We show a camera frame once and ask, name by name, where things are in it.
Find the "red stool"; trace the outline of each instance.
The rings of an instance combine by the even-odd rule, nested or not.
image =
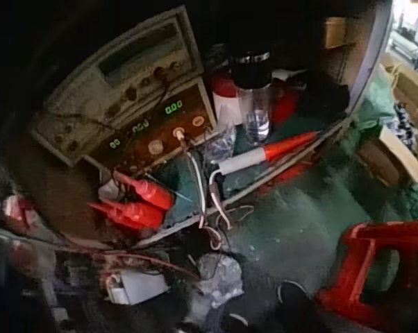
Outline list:
[[[348,253],[336,284],[321,290],[318,301],[329,311],[367,327],[384,332],[397,332],[395,310],[406,295],[418,295],[418,221],[389,222],[382,225],[360,224],[343,237]],[[361,302],[360,296],[376,253],[383,249],[397,250],[400,263],[396,279],[384,301],[379,305]]]

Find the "white wire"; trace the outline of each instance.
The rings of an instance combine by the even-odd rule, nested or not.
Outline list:
[[[206,229],[208,232],[211,232],[213,235],[215,235],[215,237],[217,238],[217,245],[213,244],[212,236],[211,236],[210,247],[213,250],[219,250],[221,248],[221,241],[222,241],[220,233],[216,231],[216,229],[204,225],[205,213],[206,213],[206,195],[204,193],[204,187],[203,187],[203,181],[201,179],[200,168],[194,156],[192,156],[190,152],[187,152],[187,156],[192,161],[192,164],[194,165],[195,173],[197,174],[197,185],[199,189],[199,197],[200,197],[200,203],[201,203],[201,216],[200,216],[200,221],[199,221],[199,228]]]
[[[189,156],[190,160],[192,161],[194,165],[195,173],[197,174],[197,185],[199,189],[199,197],[200,197],[200,203],[201,203],[201,216],[200,216],[199,228],[201,229],[204,225],[204,213],[206,211],[206,195],[204,193],[203,181],[201,180],[201,174],[200,174],[200,169],[198,167],[198,163],[191,153],[187,152],[187,156]]]
[[[235,207],[235,208],[230,208],[229,210],[226,210],[226,212],[230,213],[230,212],[234,212],[235,210],[242,210],[244,208],[249,208],[249,211],[244,213],[244,215],[242,217],[240,217],[238,220],[238,222],[243,221],[246,217],[248,217],[249,215],[251,215],[255,209],[255,207],[253,205],[241,205],[239,207]],[[217,218],[215,219],[215,225],[218,225],[219,221],[220,221],[221,215],[217,216]]]
[[[220,173],[220,170],[215,170],[214,172],[212,172],[212,174],[209,177],[209,187],[211,188],[211,185],[213,185],[214,180],[215,180],[215,176]],[[212,198],[212,201],[215,205],[215,207],[217,208],[218,212],[220,213],[220,216],[223,218],[223,220],[226,222],[226,227],[228,228],[228,230],[232,229],[232,225],[231,225],[231,221],[229,220],[229,218],[226,216],[226,214],[223,211],[223,208],[220,206],[220,204],[218,203],[218,198],[215,192],[212,192],[212,190],[210,190],[210,197]]]

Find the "crumpled paper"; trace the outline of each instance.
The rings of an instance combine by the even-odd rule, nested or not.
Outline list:
[[[201,257],[197,266],[201,281],[190,296],[186,321],[201,324],[211,309],[218,308],[244,292],[242,269],[232,257],[210,253]]]

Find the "wire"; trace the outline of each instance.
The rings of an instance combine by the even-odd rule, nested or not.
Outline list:
[[[217,208],[218,212],[220,213],[220,216],[223,218],[223,220],[226,222],[226,227],[228,230],[232,229],[231,221],[229,220],[228,216],[226,215],[224,208],[221,206],[221,203],[219,202],[219,198],[217,196],[217,188],[215,187],[215,176],[221,173],[220,170],[215,170],[211,173],[209,177],[209,188],[210,188],[210,196],[212,198],[212,201]]]
[[[201,174],[200,174],[200,169],[198,167],[198,163],[195,160],[194,156],[192,156],[192,154],[189,151],[187,151],[186,154],[190,158],[190,161],[193,163],[194,171],[197,175],[197,187],[199,190],[199,200],[201,204],[201,217],[200,217],[199,228],[201,229],[204,226],[204,221],[205,221],[205,214],[206,214],[206,207],[207,207],[206,195],[204,193],[203,181],[201,180]]]
[[[230,212],[234,212],[236,210],[242,210],[244,208],[249,208],[249,211],[247,213],[245,213],[242,217],[240,217],[238,220],[236,220],[237,222],[241,222],[246,217],[248,217],[249,215],[251,215],[253,213],[253,211],[255,209],[255,207],[253,205],[241,205],[239,207],[230,208],[229,210],[226,210],[226,212],[230,213]],[[215,225],[216,226],[218,226],[220,218],[221,218],[221,214],[219,216],[217,216],[217,218],[215,219]]]
[[[186,274],[187,276],[189,276],[189,277],[191,277],[195,280],[200,280],[200,277],[198,275],[194,274],[193,272],[188,271],[185,268],[181,268],[177,265],[171,264],[169,262],[164,262],[160,259],[148,257],[146,255],[138,255],[138,254],[135,254],[135,253],[119,253],[119,254],[116,254],[116,256],[133,257],[133,258],[138,258],[138,259],[142,259],[142,260],[147,260],[148,262],[152,262],[154,264],[158,264],[158,265],[170,268],[174,271],[182,272],[182,273]]]
[[[206,194],[204,192],[204,187],[203,187],[203,181],[201,179],[201,173],[200,173],[200,168],[198,166],[197,161],[195,160],[194,156],[187,151],[186,155],[189,157],[190,161],[193,164],[193,169],[194,172],[196,173],[196,177],[197,177],[197,187],[198,187],[198,193],[199,193],[199,200],[200,200],[200,208],[201,208],[201,216],[200,216],[200,221],[199,221],[199,228],[200,229],[204,229],[206,231],[208,231],[209,237],[210,237],[210,248],[213,250],[219,250],[221,248],[222,245],[222,237],[220,235],[220,233],[218,231],[216,231],[216,229],[205,225],[206,222]]]

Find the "black lid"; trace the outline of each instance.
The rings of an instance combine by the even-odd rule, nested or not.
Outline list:
[[[232,59],[232,78],[237,87],[258,89],[271,83],[270,52],[246,52]]]

